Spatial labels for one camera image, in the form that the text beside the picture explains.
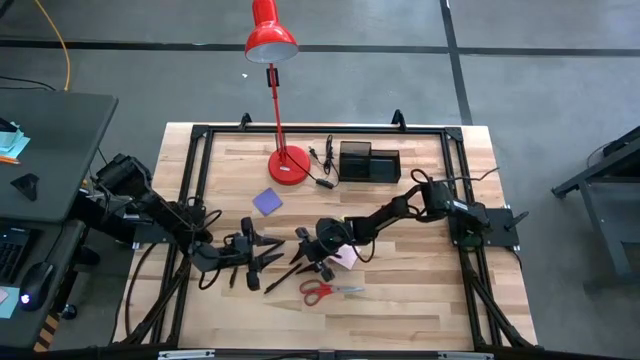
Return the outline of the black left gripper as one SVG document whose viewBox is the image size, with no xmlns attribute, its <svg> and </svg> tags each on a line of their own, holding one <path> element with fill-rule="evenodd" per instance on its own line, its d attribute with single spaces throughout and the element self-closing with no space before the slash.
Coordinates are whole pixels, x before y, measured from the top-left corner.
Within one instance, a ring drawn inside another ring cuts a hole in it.
<svg viewBox="0 0 640 360">
<path fill-rule="evenodd" d="M 261 254 L 252 259 L 252 245 L 283 245 L 284 240 L 259 235 L 250 217 L 241 219 L 243 235 L 227 235 L 223 238 L 224 246 L 219 249 L 219 268 L 231 268 L 248 264 L 246 274 L 247 287 L 251 291 L 260 289 L 259 274 L 264 268 L 283 256 L 283 253 Z"/>
</svg>

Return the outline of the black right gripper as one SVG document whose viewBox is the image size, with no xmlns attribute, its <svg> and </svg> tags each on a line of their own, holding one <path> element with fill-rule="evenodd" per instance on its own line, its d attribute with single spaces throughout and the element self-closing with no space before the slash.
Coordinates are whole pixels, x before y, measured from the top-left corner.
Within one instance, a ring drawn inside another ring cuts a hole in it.
<svg viewBox="0 0 640 360">
<path fill-rule="evenodd" d="M 350 245 L 353 238 L 351 227 L 340 220 L 334 218 L 321 218 L 316 223 L 316 239 L 312 241 L 312 260 L 323 261 L 328 257 L 341 259 L 339 250 L 344 245 Z M 303 258 L 308 257 L 311 244 L 311 235 L 306 227 L 295 229 L 296 236 L 300 239 L 298 250 L 291 259 L 290 264 L 294 264 Z M 298 270 L 296 275 L 313 272 L 319 274 L 324 281 L 335 279 L 335 273 L 324 262 L 314 262 Z"/>
</svg>

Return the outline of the pink sticky note pad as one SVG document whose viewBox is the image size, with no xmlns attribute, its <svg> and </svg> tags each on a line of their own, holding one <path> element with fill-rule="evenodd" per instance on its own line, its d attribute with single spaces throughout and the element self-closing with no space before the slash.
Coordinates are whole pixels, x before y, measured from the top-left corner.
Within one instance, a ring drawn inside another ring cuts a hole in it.
<svg viewBox="0 0 640 360">
<path fill-rule="evenodd" d="M 330 259 L 341 267 L 351 270 L 358 256 L 360 255 L 360 249 L 351 245 L 342 245 L 335 255 L 332 255 Z"/>
</svg>

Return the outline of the red-handled scissors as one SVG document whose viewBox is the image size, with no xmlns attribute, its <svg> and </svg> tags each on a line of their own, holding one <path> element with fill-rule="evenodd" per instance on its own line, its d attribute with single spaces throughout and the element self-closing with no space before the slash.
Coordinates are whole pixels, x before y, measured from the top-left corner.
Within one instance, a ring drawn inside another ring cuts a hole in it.
<svg viewBox="0 0 640 360">
<path fill-rule="evenodd" d="M 304 304 L 307 306 L 317 305 L 324 297 L 334 293 L 356 293 L 363 292 L 362 287 L 336 286 L 319 280 L 308 280 L 299 286 L 299 291 L 303 295 Z"/>
</svg>

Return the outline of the purple sticky note pad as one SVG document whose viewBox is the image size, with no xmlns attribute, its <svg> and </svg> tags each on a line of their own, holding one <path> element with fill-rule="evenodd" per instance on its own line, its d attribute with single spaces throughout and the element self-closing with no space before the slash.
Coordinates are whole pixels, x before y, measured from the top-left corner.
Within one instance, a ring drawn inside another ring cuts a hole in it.
<svg viewBox="0 0 640 360">
<path fill-rule="evenodd" d="M 252 203 L 263 216 L 270 215 L 283 205 L 283 201 L 272 188 L 255 196 Z"/>
</svg>

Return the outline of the black mesh desk organizer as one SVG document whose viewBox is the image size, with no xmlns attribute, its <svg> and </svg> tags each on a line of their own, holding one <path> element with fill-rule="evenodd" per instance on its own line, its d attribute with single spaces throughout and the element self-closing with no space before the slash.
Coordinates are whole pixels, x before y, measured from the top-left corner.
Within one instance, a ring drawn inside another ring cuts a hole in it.
<svg viewBox="0 0 640 360">
<path fill-rule="evenodd" d="M 400 152 L 376 150 L 370 142 L 342 141 L 338 172 L 341 182 L 397 183 Z"/>
</svg>

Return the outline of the red desk lamp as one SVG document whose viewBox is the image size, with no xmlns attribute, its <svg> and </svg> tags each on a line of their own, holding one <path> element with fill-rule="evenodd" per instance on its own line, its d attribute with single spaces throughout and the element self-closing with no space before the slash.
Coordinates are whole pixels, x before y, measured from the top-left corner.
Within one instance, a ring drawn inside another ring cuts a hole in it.
<svg viewBox="0 0 640 360">
<path fill-rule="evenodd" d="M 271 90 L 276 123 L 276 150 L 270 155 L 268 171 L 278 184 L 297 185 L 309 177 L 310 159 L 299 146 L 286 144 L 276 64 L 297 55 L 299 46 L 293 34 L 281 24 L 276 0 L 252 0 L 252 15 L 254 27 L 245 42 L 244 54 L 252 63 L 267 65 L 267 86 Z"/>
</svg>

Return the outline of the black computer mouse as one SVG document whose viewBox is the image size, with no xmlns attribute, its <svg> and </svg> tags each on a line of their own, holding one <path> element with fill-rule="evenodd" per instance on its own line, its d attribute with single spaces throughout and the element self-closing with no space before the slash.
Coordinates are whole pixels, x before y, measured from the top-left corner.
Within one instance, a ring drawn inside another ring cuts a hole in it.
<svg viewBox="0 0 640 360">
<path fill-rule="evenodd" d="M 24 275 L 19 291 L 19 308 L 32 312 L 40 309 L 46 301 L 55 273 L 53 264 L 41 261 L 32 265 Z"/>
</svg>

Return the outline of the yellow black hazard tape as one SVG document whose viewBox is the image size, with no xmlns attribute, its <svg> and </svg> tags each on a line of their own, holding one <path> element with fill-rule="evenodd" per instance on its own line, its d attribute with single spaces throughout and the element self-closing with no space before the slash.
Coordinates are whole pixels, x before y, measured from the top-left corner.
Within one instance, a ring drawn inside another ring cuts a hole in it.
<svg viewBox="0 0 640 360">
<path fill-rule="evenodd" d="M 47 314 L 45 322 L 36 339 L 33 350 L 35 352 L 47 352 L 53 341 L 56 330 L 60 323 L 60 314 L 56 312 L 50 312 Z"/>
</svg>

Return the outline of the dark grey desk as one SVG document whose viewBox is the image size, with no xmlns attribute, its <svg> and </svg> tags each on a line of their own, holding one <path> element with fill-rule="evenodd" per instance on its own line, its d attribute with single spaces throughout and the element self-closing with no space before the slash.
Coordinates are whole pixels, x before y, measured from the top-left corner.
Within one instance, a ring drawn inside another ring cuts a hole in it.
<svg viewBox="0 0 640 360">
<path fill-rule="evenodd" d="M 117 105 L 111 95 L 0 90 L 0 118 L 30 138 L 20 165 L 0 164 L 0 218 L 63 221 Z M 27 173 L 39 177 L 35 202 L 10 184 Z"/>
</svg>

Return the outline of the black keyboard desk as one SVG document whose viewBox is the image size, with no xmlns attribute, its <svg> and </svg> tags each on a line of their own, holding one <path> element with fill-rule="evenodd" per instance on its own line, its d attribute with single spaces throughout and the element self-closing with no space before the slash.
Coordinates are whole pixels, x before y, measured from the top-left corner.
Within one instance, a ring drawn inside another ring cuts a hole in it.
<svg viewBox="0 0 640 360">
<path fill-rule="evenodd" d="M 15 307 L 8 319 L 0 318 L 0 349 L 27 349 L 31 351 L 39 337 L 45 320 L 56 303 L 56 296 L 72 262 L 75 249 L 85 229 L 81 221 L 71 220 L 64 224 L 23 223 L 21 227 L 38 229 L 39 236 L 32 245 L 23 266 L 13 284 L 19 287 L 28 269 L 36 263 L 47 261 L 54 267 L 47 297 L 35 311 L 23 311 Z"/>
</svg>

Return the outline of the black triangular stand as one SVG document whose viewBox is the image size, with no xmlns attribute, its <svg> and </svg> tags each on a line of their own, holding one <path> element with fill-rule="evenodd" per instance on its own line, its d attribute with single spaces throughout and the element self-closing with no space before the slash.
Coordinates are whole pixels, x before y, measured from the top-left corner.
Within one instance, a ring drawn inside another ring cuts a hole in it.
<svg viewBox="0 0 640 360">
<path fill-rule="evenodd" d="M 10 182 L 26 199 L 35 202 L 38 198 L 37 185 L 39 177 L 33 173 L 27 173 Z"/>
</svg>

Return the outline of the black keyboard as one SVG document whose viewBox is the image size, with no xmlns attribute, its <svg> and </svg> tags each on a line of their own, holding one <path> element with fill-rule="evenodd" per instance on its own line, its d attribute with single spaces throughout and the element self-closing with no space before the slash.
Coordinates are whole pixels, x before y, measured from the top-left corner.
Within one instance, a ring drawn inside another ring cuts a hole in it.
<svg viewBox="0 0 640 360">
<path fill-rule="evenodd" d="M 31 235 L 30 229 L 0 227 L 0 282 L 15 281 L 27 256 Z"/>
</svg>

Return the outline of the light blue paper sheet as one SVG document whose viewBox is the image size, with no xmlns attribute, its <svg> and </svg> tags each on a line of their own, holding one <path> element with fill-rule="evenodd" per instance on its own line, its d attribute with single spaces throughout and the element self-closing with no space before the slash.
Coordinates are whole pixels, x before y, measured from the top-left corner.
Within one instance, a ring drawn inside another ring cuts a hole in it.
<svg viewBox="0 0 640 360">
<path fill-rule="evenodd" d="M 4 289 L 9 294 L 9 297 L 0 304 L 0 319 L 9 319 L 18 304 L 19 289 L 8 286 L 0 286 L 0 288 Z"/>
</svg>

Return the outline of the light blue paper stack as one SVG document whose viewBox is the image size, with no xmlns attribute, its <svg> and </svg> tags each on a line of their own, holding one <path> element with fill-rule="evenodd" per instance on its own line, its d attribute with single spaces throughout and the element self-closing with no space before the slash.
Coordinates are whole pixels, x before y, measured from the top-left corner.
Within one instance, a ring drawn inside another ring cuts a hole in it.
<svg viewBox="0 0 640 360">
<path fill-rule="evenodd" d="M 17 158 L 29 142 L 18 124 L 0 118 L 0 156 Z"/>
</svg>

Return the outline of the dark metal cart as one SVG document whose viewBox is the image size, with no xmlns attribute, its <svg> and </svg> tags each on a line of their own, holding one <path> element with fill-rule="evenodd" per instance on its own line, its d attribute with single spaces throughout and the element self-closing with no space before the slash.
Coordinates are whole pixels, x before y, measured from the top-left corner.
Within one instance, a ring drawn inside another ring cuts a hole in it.
<svg viewBox="0 0 640 360">
<path fill-rule="evenodd" d="M 613 267 L 611 275 L 585 282 L 584 289 L 640 285 L 640 265 L 633 266 L 626 251 L 640 248 L 640 126 L 605 144 L 601 160 L 551 189 L 558 199 L 572 191 L 581 194 Z"/>
</svg>

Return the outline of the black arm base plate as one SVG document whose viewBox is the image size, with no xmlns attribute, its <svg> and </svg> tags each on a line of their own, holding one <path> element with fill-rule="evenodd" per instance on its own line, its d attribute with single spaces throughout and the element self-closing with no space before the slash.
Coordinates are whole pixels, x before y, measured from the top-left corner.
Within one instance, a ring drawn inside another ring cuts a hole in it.
<svg viewBox="0 0 640 360">
<path fill-rule="evenodd" d="M 209 241 L 210 234 L 205 230 L 193 228 L 178 222 L 162 225 L 158 222 L 138 223 L 133 227 L 133 241 L 137 243 L 163 243 L 188 246 L 193 239 Z"/>
<path fill-rule="evenodd" d="M 520 245 L 516 225 L 527 213 L 516 218 L 507 208 L 487 208 L 488 227 L 476 227 L 459 216 L 448 218 L 451 241 L 455 246 L 473 248 L 494 246 L 513 248 Z"/>
</svg>

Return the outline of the black aluminium table frame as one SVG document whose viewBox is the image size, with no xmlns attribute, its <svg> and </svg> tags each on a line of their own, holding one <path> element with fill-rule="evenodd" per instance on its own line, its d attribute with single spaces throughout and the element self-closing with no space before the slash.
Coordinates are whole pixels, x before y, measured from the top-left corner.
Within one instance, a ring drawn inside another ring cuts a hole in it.
<svg viewBox="0 0 640 360">
<path fill-rule="evenodd" d="M 175 293 L 161 326 L 163 339 L 181 348 L 206 348 L 216 357 L 227 352 L 313 353 L 319 358 L 370 359 L 377 355 L 469 351 L 473 347 L 469 310 L 460 267 L 460 252 L 451 242 L 445 221 L 422 224 L 403 220 L 383 231 L 374 246 L 365 247 L 369 263 L 338 270 L 336 282 L 362 287 L 363 292 L 333 294 L 306 306 L 299 292 L 303 275 L 291 275 L 276 289 L 266 288 L 284 275 L 297 249 L 295 229 L 313 227 L 321 217 L 367 216 L 412 185 L 409 172 L 423 169 L 435 178 L 471 176 L 459 183 L 460 196 L 489 208 L 505 205 L 500 176 L 484 126 L 294 124 L 285 129 L 289 142 L 322 150 L 326 141 L 368 141 L 401 155 L 403 176 L 396 184 L 341 183 L 328 190 L 311 183 L 277 186 L 283 205 L 269 216 L 253 206 L 253 198 L 272 186 L 266 170 L 274 144 L 265 123 L 239 130 L 234 124 L 212 126 L 211 157 L 207 163 L 205 203 L 222 210 L 212 225 L 216 239 L 239 229 L 251 217 L 256 230 L 284 240 L 283 256 L 264 270 L 258 291 L 247 288 L 238 271 L 208 276 L 192 271 L 184 290 Z"/>
</svg>

